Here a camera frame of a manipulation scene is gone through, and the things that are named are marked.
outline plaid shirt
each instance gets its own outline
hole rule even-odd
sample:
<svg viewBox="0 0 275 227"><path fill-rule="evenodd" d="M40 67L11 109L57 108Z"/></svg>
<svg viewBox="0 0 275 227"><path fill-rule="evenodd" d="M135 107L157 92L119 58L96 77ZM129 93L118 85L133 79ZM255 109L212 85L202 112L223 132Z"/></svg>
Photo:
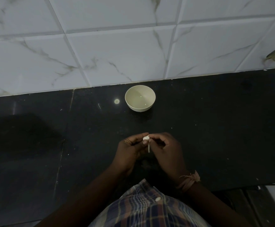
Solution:
<svg viewBox="0 0 275 227"><path fill-rule="evenodd" d="M103 210L90 226L210 226L193 209L165 196L146 179Z"/></svg>

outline ceramic bowl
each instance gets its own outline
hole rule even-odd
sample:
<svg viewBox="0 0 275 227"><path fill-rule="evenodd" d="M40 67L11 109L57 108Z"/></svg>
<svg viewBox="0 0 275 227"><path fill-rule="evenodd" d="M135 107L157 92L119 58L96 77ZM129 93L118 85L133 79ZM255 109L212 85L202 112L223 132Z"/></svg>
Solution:
<svg viewBox="0 0 275 227"><path fill-rule="evenodd" d="M155 92L145 85L136 85L127 90L125 101L134 111L147 111L155 102Z"/></svg>

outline right hand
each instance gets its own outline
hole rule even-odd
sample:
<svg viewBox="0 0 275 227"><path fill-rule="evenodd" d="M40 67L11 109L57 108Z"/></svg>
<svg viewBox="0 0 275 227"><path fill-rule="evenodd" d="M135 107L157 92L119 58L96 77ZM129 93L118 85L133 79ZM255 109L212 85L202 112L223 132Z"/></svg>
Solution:
<svg viewBox="0 0 275 227"><path fill-rule="evenodd" d="M159 165L177 185L181 183L182 175L190 175L186 170L180 143L169 133L150 134L150 147L158 160ZM164 147L158 146L155 140L165 143Z"/></svg>

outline tiled wall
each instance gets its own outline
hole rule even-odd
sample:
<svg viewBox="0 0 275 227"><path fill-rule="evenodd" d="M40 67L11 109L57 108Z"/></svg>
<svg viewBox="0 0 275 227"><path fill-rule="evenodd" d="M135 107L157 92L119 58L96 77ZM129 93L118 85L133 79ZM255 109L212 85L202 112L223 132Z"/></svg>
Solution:
<svg viewBox="0 0 275 227"><path fill-rule="evenodd" d="M275 67L275 0L0 0L0 96Z"/></svg>

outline bowl rim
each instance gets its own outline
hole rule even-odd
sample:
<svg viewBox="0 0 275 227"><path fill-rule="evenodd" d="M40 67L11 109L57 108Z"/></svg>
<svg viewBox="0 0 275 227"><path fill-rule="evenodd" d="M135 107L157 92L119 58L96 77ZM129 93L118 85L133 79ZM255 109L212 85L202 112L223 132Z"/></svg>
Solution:
<svg viewBox="0 0 275 227"><path fill-rule="evenodd" d="M147 87L147 88L151 89L151 91L152 91L152 92L154 93L154 95L155 95L155 100L156 100L156 94L155 94L155 92L153 91L153 89L152 89L151 87L148 87L148 86L146 86L146 85L139 84L139 85L132 86L131 88L129 88L129 89L126 91L126 93L125 93L125 102L127 103L128 106L132 107L132 106L127 102L127 100L126 100L127 92L128 92L130 89L132 89L132 88L134 88L134 87L136 87L136 86L144 86L144 87ZM137 110L143 110L143 109L146 109L146 108L148 108L148 107L143 107L143 108L132 107L132 108L137 109Z"/></svg>

